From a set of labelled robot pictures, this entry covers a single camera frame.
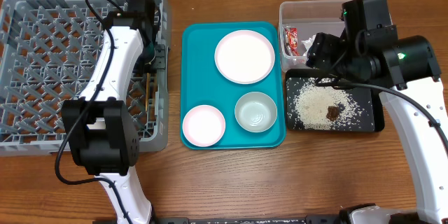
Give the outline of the wooden chopstick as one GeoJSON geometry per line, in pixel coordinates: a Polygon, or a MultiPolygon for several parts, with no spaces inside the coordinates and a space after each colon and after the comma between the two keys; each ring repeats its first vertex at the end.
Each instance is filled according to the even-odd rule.
{"type": "Polygon", "coordinates": [[[153,105],[153,97],[155,91],[157,90],[157,75],[152,73],[149,77],[149,86],[148,86],[148,105],[153,105]]]}
{"type": "Polygon", "coordinates": [[[146,93],[145,93],[145,111],[148,112],[149,107],[149,92],[150,92],[151,75],[146,73],[146,93]]]}

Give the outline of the white napkin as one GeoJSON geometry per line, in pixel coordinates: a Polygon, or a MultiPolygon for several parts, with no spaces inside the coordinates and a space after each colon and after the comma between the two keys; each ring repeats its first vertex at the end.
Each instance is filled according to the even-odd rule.
{"type": "Polygon", "coordinates": [[[299,47],[302,56],[306,57],[309,49],[314,44],[314,40],[316,38],[316,35],[313,35],[312,37],[308,38],[307,40],[301,41],[301,45],[299,47]]]}

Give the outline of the red snack wrapper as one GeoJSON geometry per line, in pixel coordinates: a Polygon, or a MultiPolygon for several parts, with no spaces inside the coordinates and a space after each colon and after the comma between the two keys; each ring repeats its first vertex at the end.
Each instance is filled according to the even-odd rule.
{"type": "Polygon", "coordinates": [[[284,27],[286,50],[290,56],[300,56],[298,51],[298,31],[294,27],[284,27]]]}

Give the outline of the brown food scrap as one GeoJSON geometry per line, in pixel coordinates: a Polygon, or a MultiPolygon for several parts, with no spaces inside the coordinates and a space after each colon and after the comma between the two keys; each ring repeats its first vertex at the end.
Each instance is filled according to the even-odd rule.
{"type": "Polygon", "coordinates": [[[329,106],[326,118],[330,121],[336,121],[340,115],[340,108],[338,106],[329,106]]]}

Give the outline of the small pink saucer plate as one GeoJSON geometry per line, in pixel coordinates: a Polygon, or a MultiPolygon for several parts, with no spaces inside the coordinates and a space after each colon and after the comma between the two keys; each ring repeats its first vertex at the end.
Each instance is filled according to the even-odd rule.
{"type": "Polygon", "coordinates": [[[209,147],[218,143],[225,133],[223,114],[214,106],[199,105],[186,113],[182,133],[186,140],[197,147],[209,147]]]}

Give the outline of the large white round plate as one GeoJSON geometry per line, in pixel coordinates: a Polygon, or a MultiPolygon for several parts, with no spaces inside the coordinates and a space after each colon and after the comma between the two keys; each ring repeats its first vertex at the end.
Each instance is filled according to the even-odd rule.
{"type": "Polygon", "coordinates": [[[218,42],[214,61],[223,77],[248,85],[269,75],[274,67],[275,52],[265,36],[243,29],[230,32],[218,42]]]}

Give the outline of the grey-green ceramic bowl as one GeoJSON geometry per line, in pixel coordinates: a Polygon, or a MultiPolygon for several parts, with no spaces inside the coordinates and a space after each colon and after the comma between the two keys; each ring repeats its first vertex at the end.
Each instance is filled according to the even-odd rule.
{"type": "Polygon", "coordinates": [[[277,120],[277,105],[265,93],[248,92],[238,99],[234,116],[244,130],[252,133],[265,132],[277,120]]]}

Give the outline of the white ceramic cup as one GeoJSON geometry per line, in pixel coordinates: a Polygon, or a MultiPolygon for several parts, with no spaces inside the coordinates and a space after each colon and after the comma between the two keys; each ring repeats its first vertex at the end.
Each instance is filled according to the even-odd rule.
{"type": "Polygon", "coordinates": [[[96,118],[94,122],[88,123],[87,128],[89,130],[105,130],[106,123],[104,118],[96,118]]]}

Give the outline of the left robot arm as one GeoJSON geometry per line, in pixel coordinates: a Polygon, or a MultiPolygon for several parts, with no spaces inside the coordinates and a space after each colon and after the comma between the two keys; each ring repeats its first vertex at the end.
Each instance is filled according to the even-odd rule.
{"type": "Polygon", "coordinates": [[[99,182],[117,213],[118,223],[156,223],[153,205],[144,195],[136,163],[141,151],[157,152],[167,146],[163,104],[167,94],[155,96],[154,135],[140,137],[126,99],[134,66],[159,73],[155,42],[162,14],[159,10],[110,12],[104,26],[103,48],[90,82],[77,100],[64,101],[62,121],[76,165],[99,182]]]}

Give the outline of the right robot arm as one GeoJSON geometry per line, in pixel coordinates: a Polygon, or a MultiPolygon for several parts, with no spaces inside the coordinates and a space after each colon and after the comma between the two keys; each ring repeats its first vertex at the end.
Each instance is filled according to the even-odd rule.
{"type": "Polygon", "coordinates": [[[322,87],[370,89],[398,132],[416,191],[413,212],[363,206],[345,223],[447,222],[447,109],[441,70],[422,36],[360,30],[354,38],[317,33],[307,66],[324,72],[322,87]]]}

